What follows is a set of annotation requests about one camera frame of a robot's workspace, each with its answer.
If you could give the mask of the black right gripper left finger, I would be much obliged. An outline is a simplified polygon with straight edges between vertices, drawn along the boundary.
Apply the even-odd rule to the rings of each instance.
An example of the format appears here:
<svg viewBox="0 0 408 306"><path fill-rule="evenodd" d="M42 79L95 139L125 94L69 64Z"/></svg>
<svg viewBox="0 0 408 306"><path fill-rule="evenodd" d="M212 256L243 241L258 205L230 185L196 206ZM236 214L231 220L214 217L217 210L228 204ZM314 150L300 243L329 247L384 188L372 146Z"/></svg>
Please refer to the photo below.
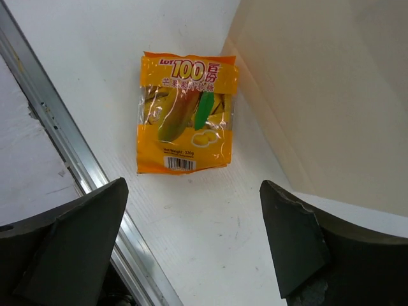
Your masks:
<svg viewBox="0 0 408 306"><path fill-rule="evenodd" d="M96 305L128 193L118 178L1 226L1 305Z"/></svg>

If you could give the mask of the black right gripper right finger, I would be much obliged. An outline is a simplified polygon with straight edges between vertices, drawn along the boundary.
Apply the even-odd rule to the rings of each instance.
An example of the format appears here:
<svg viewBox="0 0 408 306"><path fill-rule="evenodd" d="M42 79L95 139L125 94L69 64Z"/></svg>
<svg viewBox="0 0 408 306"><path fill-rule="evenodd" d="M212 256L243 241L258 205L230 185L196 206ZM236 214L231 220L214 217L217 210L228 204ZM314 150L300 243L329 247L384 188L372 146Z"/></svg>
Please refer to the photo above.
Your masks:
<svg viewBox="0 0 408 306"><path fill-rule="evenodd" d="M280 297L288 305L406 305L407 239L366 229L261 183Z"/></svg>

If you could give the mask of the yellow mango candy bag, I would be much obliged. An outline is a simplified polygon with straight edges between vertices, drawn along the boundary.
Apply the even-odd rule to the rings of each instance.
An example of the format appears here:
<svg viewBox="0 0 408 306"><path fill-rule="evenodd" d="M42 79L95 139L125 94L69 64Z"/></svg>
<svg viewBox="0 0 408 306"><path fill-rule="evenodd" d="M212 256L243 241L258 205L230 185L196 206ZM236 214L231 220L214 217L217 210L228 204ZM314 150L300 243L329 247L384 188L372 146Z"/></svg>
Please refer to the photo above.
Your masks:
<svg viewBox="0 0 408 306"><path fill-rule="evenodd" d="M141 58L138 173L180 175L230 164L234 56L145 52Z"/></svg>

